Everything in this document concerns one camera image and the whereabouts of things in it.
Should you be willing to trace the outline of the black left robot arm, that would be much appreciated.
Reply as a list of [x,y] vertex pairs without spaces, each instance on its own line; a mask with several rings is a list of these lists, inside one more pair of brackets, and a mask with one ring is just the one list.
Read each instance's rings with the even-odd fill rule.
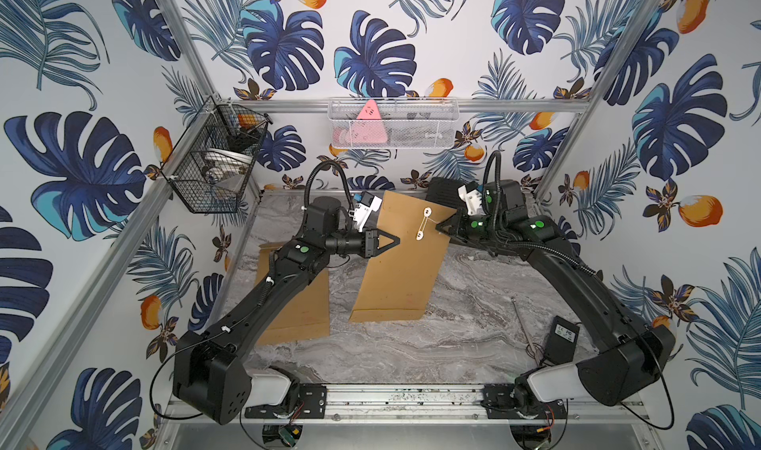
[[202,333],[192,330],[178,341],[170,360],[172,395],[224,425],[244,410],[253,380],[244,360],[279,313],[327,269],[332,257],[378,257],[400,245],[400,238],[364,225],[370,202],[356,202],[350,188],[346,199],[309,196],[315,178],[334,170],[345,178],[335,160],[316,166],[307,178],[303,216],[293,237],[273,252],[267,275],[231,311]]

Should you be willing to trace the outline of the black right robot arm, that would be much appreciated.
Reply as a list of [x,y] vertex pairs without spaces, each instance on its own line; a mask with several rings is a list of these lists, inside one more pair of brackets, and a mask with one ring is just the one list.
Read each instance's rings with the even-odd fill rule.
[[521,412],[541,404],[593,398],[603,406],[663,377],[676,338],[647,323],[608,289],[546,215],[530,215],[519,182],[501,178],[501,155],[489,156],[482,182],[432,178],[428,201],[453,208],[437,231],[457,245],[531,265],[569,305],[598,350],[593,358],[539,367],[515,380],[509,402]]

